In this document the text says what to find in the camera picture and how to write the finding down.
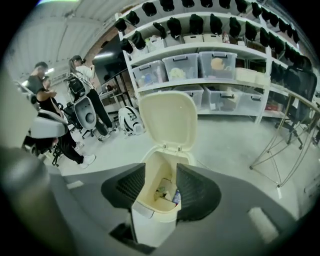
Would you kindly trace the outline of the cream storage box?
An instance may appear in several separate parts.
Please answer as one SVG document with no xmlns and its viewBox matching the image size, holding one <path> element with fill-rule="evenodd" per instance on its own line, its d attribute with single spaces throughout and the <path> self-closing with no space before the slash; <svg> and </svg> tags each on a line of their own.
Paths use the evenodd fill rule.
<svg viewBox="0 0 320 256">
<path fill-rule="evenodd" d="M 203 43 L 203 35 L 197 34 L 197 35 L 185 35 L 183 36 L 183 41 L 185 44 L 194 44 L 194 43 Z"/>
<path fill-rule="evenodd" d="M 206 33 L 206 34 L 203 34 L 203 41 L 205 43 L 222 43 L 223 38 L 222 38 L 222 35 Z"/>
</svg>

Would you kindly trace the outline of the white round table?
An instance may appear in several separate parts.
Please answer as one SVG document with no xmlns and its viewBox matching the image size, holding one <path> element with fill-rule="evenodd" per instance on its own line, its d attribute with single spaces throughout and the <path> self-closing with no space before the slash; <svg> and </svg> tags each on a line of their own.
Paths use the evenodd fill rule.
<svg viewBox="0 0 320 256">
<path fill-rule="evenodd" d="M 313 115 L 311 121 L 309 122 L 308 126 L 304 130 L 302 130 L 302 132 L 299 133 L 298 136 L 301 136 L 301 135 L 305 134 L 306 132 L 310 131 L 311 126 L 316 122 L 318 115 L 320 115 L 320 108 L 318 108 L 316 106 L 316 104 L 312 103 L 311 101 L 307 100 L 306 98 L 302 97 L 301 95 L 299 95 L 299 94 L 297 94 L 287 88 L 280 86 L 279 89 L 282 92 L 286 92 L 288 94 L 288 102 L 287 102 L 287 106 L 285 108 L 285 112 L 283 114 L 283 117 L 282 117 L 279 125 L 276 128 L 275 134 L 273 135 L 272 139 L 269 141 L 269 143 L 264 148 L 264 150 L 260 153 L 260 155 L 249 166 L 250 170 L 253 170 L 253 171 L 259 173 L 260 175 L 264 176 L 265 178 L 267 178 L 268 180 L 273 182 L 277 188 L 283 187 L 289 181 L 289 179 L 293 176 L 293 174 L 297 171 L 298 167 L 300 166 L 301 162 L 303 161 L 303 159 L 304 159 L 305 155 L 307 154 L 308 149 L 312 143 L 312 135 L 308 134 L 305 138 L 305 142 L 302 143 L 299 155 L 298 155 L 295 163 L 293 164 L 292 169 L 290 170 L 288 175 L 284 179 L 282 179 L 280 172 L 279 172 L 279 169 L 278 169 L 278 166 L 277 166 L 277 163 L 276 163 L 276 160 L 275 160 L 275 156 L 277 156 L 278 154 L 283 152 L 285 149 L 288 148 L 289 145 L 291 145 L 294 141 L 296 141 L 298 139 L 298 137 L 296 137 L 294 139 L 289 140 L 288 137 L 284 137 L 281 140 L 276 141 L 277 137 L 279 136 L 280 129 L 284 127 L 285 119 L 288 115 L 288 111 L 290 108 L 290 102 L 291 102 L 292 98 L 298 100 L 301 104 L 306 105 L 311 111 L 314 112 L 314 115 Z M 275 167 L 275 171 L 277 174 L 277 180 L 271 179 L 266 174 L 264 174 L 264 173 L 260 172 L 258 169 L 256 169 L 257 166 L 265 163 L 268 160 L 272 160 L 272 163 Z"/>
</svg>

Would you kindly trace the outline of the black display stand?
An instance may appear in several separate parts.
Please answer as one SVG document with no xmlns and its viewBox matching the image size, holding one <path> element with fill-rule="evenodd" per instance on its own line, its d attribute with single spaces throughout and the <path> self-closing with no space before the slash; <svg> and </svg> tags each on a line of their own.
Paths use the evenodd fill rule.
<svg viewBox="0 0 320 256">
<path fill-rule="evenodd" d="M 106 73 L 102 77 L 99 89 L 104 106 L 113 105 L 115 110 L 124 106 L 136 107 L 136 95 L 129 71 L 125 69 L 111 77 Z"/>
</svg>

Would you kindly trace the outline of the small cream bin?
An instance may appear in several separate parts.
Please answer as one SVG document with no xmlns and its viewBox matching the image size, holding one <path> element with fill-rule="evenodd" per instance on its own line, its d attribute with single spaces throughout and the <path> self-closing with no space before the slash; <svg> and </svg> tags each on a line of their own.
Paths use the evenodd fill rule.
<svg viewBox="0 0 320 256">
<path fill-rule="evenodd" d="M 254 83 L 256 81 L 256 75 L 257 75 L 257 71 L 255 70 L 242 68 L 242 67 L 235 68 L 235 79 L 237 81 Z"/>
</svg>

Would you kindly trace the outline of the cream waste bin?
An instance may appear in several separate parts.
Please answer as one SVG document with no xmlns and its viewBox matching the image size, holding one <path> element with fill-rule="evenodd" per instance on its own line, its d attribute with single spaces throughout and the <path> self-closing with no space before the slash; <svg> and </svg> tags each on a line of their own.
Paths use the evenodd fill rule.
<svg viewBox="0 0 320 256">
<path fill-rule="evenodd" d="M 197 108 L 186 93 L 164 91 L 148 94 L 139 102 L 139 111 L 154 146 L 142 158 L 144 185 L 131 207 L 138 243 L 158 248 L 175 230 L 181 210 L 167 198 L 155 198 L 163 178 L 178 188 L 177 165 L 195 165 L 190 152 L 197 135 Z"/>
</svg>

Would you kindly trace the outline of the black office chair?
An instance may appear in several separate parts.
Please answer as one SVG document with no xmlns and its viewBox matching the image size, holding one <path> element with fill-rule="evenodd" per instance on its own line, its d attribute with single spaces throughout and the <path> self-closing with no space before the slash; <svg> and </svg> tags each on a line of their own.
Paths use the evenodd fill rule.
<svg viewBox="0 0 320 256">
<path fill-rule="evenodd" d="M 283 86 L 290 91 L 300 95 L 306 100 L 311 101 L 317 86 L 317 77 L 313 72 L 313 67 L 307 57 L 302 59 L 281 72 L 276 72 L 276 79 L 282 79 Z M 286 119 L 282 127 L 289 131 L 289 138 L 287 144 L 289 145 L 292 136 L 295 136 L 299 142 L 299 149 L 303 148 L 303 142 L 295 130 L 298 124 L 309 124 L 309 114 L 311 109 L 303 102 L 298 101 L 297 106 L 294 106 L 295 97 L 284 96 L 280 93 L 274 92 L 271 99 L 276 103 L 281 104 L 281 111 L 286 114 Z"/>
</svg>

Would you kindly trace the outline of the rows of clear storage bins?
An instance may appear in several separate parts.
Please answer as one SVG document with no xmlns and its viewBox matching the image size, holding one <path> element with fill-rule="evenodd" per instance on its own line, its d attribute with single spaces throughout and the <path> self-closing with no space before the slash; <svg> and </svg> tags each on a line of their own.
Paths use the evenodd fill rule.
<svg viewBox="0 0 320 256">
<path fill-rule="evenodd" d="M 263 94 L 259 92 L 258 79 L 254 83 L 235 79 L 235 68 L 247 68 L 247 60 L 234 52 L 201 51 L 168 56 L 136 66 L 132 69 L 140 100 L 151 93 L 180 91 L 194 101 L 197 111 L 202 102 L 209 103 L 210 110 L 223 114 L 236 111 L 248 113 L 263 106 Z M 213 79 L 214 83 L 187 83 L 187 79 Z"/>
</svg>

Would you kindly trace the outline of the rows of black caps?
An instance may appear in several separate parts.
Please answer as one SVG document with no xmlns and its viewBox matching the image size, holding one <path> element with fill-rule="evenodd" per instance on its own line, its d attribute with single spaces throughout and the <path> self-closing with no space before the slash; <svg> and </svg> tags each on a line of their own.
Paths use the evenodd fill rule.
<svg viewBox="0 0 320 256">
<path fill-rule="evenodd" d="M 178 0 L 178 9 L 181 7 L 191 9 L 195 6 L 195 0 Z M 249 2 L 244 0 L 218 0 L 217 3 L 213 3 L 212 0 L 199 0 L 200 4 L 205 10 L 203 11 L 213 11 L 213 12 L 221 12 L 221 13 L 231 13 L 233 15 L 241 15 L 245 16 L 246 13 L 240 13 L 241 7 L 248 7 Z M 259 16 L 261 15 L 263 20 L 267 25 L 271 25 L 273 28 L 278 26 L 277 31 L 282 33 L 286 33 L 289 38 L 293 37 L 293 41 L 298 44 L 298 34 L 295 29 L 293 29 L 288 23 L 284 22 L 280 19 L 276 14 L 268 11 L 266 8 L 260 7 L 257 3 L 251 2 L 251 13 L 253 17 L 248 17 L 247 19 L 258 21 Z M 157 11 L 165 11 L 172 12 L 175 9 L 174 0 L 155 0 L 152 2 L 145 2 L 142 4 L 142 10 L 145 13 L 145 16 L 152 17 L 157 14 Z M 125 16 L 126 20 L 131 25 L 138 25 L 140 24 L 140 18 L 138 15 L 131 11 L 129 14 Z M 166 32 L 166 29 L 157 22 L 153 23 L 153 26 L 157 29 L 157 33 L 143 39 L 142 34 L 139 31 L 136 31 L 131 40 L 123 39 L 120 41 L 121 49 L 124 52 L 128 53 L 131 57 L 138 57 L 140 55 L 144 55 L 149 53 L 149 50 L 146 46 L 146 39 L 148 38 L 162 38 L 164 39 L 166 46 L 175 46 L 179 44 L 183 44 L 183 36 L 187 35 L 203 35 L 207 34 L 204 32 L 204 20 L 202 17 L 192 14 L 189 18 L 189 30 L 182 31 L 182 26 L 179 19 L 170 18 L 166 22 L 167 28 L 169 31 Z M 229 18 L 229 25 L 226 31 L 223 31 L 223 23 L 214 14 L 210 14 L 210 30 L 208 29 L 206 32 L 208 34 L 215 34 L 215 35 L 222 35 L 223 32 L 227 32 L 229 35 L 229 40 L 231 44 L 238 44 L 240 46 L 247 46 L 249 48 L 258 50 L 260 52 L 264 52 L 268 47 L 271 49 L 271 54 L 273 58 L 279 59 L 281 62 L 285 63 L 287 67 L 283 67 L 282 65 L 275 63 L 274 61 L 271 64 L 271 68 L 269 66 L 266 67 L 265 61 L 261 60 L 247 60 L 247 68 L 250 70 L 257 71 L 256 78 L 258 79 L 257 83 L 259 84 L 268 84 L 271 80 L 280 80 L 276 78 L 276 73 L 281 73 L 288 66 L 293 65 L 294 63 L 300 61 L 303 57 L 303 53 L 299 54 L 287 44 L 283 44 L 278 37 L 275 37 L 272 33 L 269 33 L 265 30 L 264 27 L 260 28 L 259 34 L 257 28 L 249 23 L 248 21 L 245 22 L 245 36 L 241 36 L 242 26 L 237 21 L 235 17 Z M 118 29 L 119 32 L 124 32 L 127 29 L 126 21 L 122 18 L 119 18 L 116 23 L 115 27 Z M 129 71 L 130 78 L 134 85 L 137 87 L 135 79 L 133 77 L 133 68 L 132 71 Z"/>
</svg>

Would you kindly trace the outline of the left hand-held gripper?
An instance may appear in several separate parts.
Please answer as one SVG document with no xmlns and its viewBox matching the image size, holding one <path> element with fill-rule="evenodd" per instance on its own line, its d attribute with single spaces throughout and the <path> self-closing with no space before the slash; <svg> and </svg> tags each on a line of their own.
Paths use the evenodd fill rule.
<svg viewBox="0 0 320 256">
<path fill-rule="evenodd" d="M 50 111 L 39 111 L 23 95 L 7 71 L 0 71 L 0 147 L 20 148 L 29 131 L 29 152 L 45 153 L 65 135 L 68 125 Z"/>
</svg>

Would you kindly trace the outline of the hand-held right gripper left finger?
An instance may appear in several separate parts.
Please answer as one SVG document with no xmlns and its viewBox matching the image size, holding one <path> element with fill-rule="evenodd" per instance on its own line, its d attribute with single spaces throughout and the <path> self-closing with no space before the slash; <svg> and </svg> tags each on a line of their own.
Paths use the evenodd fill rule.
<svg viewBox="0 0 320 256">
<path fill-rule="evenodd" d="M 50 185 L 74 238 L 76 256 L 150 256 L 138 243 L 132 210 L 145 184 L 145 164 L 62 176 L 50 166 Z"/>
</svg>

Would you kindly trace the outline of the grey pod with black disc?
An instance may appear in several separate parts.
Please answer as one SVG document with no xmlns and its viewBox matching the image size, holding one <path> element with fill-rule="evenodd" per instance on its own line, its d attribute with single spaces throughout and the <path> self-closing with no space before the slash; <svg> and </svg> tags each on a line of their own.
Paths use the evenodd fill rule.
<svg viewBox="0 0 320 256">
<path fill-rule="evenodd" d="M 74 106 L 74 112 L 80 125 L 86 130 L 94 129 L 97 115 L 92 101 L 87 96 L 90 92 L 89 84 L 74 73 L 70 73 L 65 81 L 70 101 Z"/>
</svg>

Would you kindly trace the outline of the white perforated basket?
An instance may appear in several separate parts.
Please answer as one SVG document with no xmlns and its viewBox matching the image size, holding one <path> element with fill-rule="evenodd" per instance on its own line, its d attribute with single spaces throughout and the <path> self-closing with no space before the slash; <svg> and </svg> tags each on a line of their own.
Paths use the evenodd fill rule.
<svg viewBox="0 0 320 256">
<path fill-rule="evenodd" d="M 164 39 L 162 39 L 161 37 L 156 37 L 156 38 L 147 38 L 145 40 L 145 44 L 148 48 L 148 51 L 154 52 L 160 49 L 164 49 L 166 48 L 166 42 Z"/>
</svg>

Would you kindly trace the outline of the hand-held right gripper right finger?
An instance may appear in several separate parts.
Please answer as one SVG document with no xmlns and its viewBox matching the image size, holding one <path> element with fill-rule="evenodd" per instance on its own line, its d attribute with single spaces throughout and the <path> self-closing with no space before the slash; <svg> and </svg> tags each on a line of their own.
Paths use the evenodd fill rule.
<svg viewBox="0 0 320 256">
<path fill-rule="evenodd" d="M 292 233 L 293 216 L 251 183 L 177 165 L 181 210 L 159 256 L 267 256 Z"/>
</svg>

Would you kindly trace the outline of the large black display screen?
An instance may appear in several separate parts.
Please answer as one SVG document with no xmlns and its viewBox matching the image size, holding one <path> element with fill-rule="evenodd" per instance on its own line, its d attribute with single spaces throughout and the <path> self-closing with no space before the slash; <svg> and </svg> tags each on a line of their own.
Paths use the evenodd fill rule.
<svg viewBox="0 0 320 256">
<path fill-rule="evenodd" d="M 102 44 L 102 48 L 94 56 L 92 64 L 95 66 L 95 76 L 92 82 L 96 88 L 104 83 L 110 83 L 114 78 L 120 80 L 120 75 L 125 81 L 130 79 L 118 34 Z"/>
</svg>

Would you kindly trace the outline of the small white object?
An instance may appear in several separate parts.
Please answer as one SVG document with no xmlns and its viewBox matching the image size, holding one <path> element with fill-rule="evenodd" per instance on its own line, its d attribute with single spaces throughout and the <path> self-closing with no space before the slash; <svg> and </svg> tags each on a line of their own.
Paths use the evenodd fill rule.
<svg viewBox="0 0 320 256">
<path fill-rule="evenodd" d="M 171 180 L 163 178 L 159 184 L 159 187 L 165 187 L 165 190 L 166 190 L 165 198 L 171 201 L 176 192 L 176 185 L 172 183 Z"/>
</svg>

